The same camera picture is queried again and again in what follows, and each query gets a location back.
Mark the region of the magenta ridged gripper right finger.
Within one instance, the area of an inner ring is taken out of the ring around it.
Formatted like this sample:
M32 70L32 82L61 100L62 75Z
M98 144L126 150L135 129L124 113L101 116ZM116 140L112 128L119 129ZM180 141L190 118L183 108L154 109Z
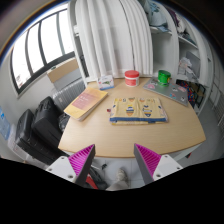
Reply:
M139 144L134 144L134 155L145 184L150 184L182 169L182 166L168 154L159 155Z

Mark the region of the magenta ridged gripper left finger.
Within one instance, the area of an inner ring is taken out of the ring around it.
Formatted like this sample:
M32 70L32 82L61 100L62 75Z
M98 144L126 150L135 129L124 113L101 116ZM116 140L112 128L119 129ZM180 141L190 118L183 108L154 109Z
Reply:
M95 145L92 144L69 157L59 157L46 171L83 187L94 156Z

